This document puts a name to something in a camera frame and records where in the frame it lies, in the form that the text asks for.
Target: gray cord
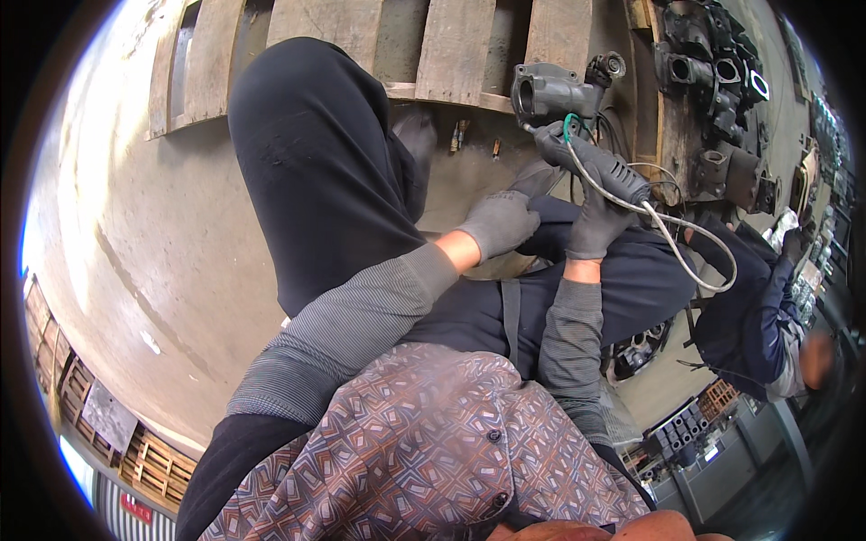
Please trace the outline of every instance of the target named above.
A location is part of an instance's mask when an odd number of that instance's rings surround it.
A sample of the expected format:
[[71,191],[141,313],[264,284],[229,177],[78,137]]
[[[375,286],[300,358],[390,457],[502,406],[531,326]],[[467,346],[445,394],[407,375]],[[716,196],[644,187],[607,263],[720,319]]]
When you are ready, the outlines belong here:
[[[589,182],[590,186],[592,186],[593,188],[598,190],[598,193],[600,193],[605,198],[616,203],[617,205],[619,205],[621,207],[625,207],[626,209],[637,212],[638,214],[645,214],[647,216],[652,217],[653,221],[656,223],[658,228],[662,231],[662,235],[664,235],[665,240],[668,242],[670,247],[673,248],[674,255],[676,255],[676,259],[679,260],[680,265],[682,265],[682,268],[685,269],[686,273],[688,273],[688,275],[691,277],[691,279],[694,280],[695,282],[697,282],[699,286],[705,287],[709,291],[721,293],[723,291],[727,291],[728,289],[731,288],[731,286],[734,285],[734,281],[737,280],[737,261],[734,259],[734,254],[731,253],[730,248],[728,248],[727,245],[724,242],[722,242],[722,240],[719,237],[717,237],[716,235],[713,235],[712,233],[710,233],[706,229],[702,228],[701,226],[693,224],[692,222],[687,222],[687,221],[682,220],[680,218],[674,218],[673,216],[668,216],[666,214],[660,215],[652,208],[652,206],[650,206],[650,203],[647,201],[643,202],[643,207],[638,207],[637,205],[633,205],[631,203],[628,203],[627,201],[620,199],[619,197],[614,196],[609,191],[605,190],[600,185],[598,185],[598,183],[595,181],[595,179],[593,179],[590,176],[590,174],[586,171],[586,169],[584,168],[584,165],[582,163],[580,163],[580,159],[578,158],[577,153],[574,151],[574,147],[572,146],[572,142],[566,141],[565,147],[568,149],[568,153],[572,155],[572,160],[574,161],[574,164],[578,166],[578,170],[580,171],[580,174],[583,175],[583,177],[586,179],[587,182]],[[734,270],[733,273],[731,274],[731,280],[728,280],[725,284],[723,284],[721,286],[711,286],[707,282],[698,278],[697,274],[692,272],[692,269],[690,269],[688,267],[688,264],[682,258],[682,254],[680,254],[680,250],[677,249],[677,247],[676,247],[676,242],[674,242],[674,239],[670,236],[670,233],[668,232],[668,228],[664,227],[662,220],[665,220],[665,221],[671,222],[671,223],[677,223],[677,224],[689,227],[689,228],[693,229],[694,231],[701,233],[702,235],[706,236],[709,240],[718,244],[719,248],[721,248],[725,252],[725,255],[727,255],[727,258],[729,260],[731,260],[731,268]]]

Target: dark blue pants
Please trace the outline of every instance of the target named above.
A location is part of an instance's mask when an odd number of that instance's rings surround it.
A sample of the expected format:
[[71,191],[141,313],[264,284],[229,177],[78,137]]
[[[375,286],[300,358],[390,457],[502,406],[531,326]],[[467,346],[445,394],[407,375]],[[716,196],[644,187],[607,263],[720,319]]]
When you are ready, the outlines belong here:
[[[382,85],[338,48],[296,38],[266,49],[238,78],[229,129],[274,260],[278,300],[295,316],[358,271],[424,243],[414,222],[424,193],[415,164],[388,127]],[[541,227],[519,251],[557,263],[520,277],[520,352],[534,373],[545,315],[580,207],[533,206]],[[672,317],[695,283],[665,241],[629,229],[602,264],[603,345]],[[508,355],[498,281],[460,279],[405,340]]]

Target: gray striped sleeve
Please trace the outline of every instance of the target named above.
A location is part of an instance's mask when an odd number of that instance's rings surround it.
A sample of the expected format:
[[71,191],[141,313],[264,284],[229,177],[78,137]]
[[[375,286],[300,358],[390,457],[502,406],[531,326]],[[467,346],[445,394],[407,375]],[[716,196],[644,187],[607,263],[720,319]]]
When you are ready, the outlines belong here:
[[590,443],[613,447],[601,416],[601,284],[559,281],[541,339],[539,381]]
[[334,391],[388,351],[457,280],[434,244],[355,274],[323,293],[247,369],[226,415],[319,424]]

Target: corrugated metal wall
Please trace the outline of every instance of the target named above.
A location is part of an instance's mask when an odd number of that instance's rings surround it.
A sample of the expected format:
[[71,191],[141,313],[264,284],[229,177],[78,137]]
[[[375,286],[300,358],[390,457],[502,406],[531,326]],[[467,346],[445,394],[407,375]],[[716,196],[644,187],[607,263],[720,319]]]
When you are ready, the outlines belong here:
[[99,473],[94,508],[105,519],[108,529],[120,541],[174,541],[174,521],[153,510],[150,525],[135,518],[120,506],[122,490]]

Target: blue jacket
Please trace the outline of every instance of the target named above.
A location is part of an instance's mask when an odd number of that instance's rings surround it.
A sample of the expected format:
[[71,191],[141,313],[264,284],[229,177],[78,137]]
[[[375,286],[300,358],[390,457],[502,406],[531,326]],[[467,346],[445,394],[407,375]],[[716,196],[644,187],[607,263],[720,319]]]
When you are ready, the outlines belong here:
[[715,295],[695,324],[695,345],[711,370],[740,392],[766,401],[765,386],[785,368],[779,328],[797,320],[791,297],[793,264],[779,258],[769,276],[738,276]]

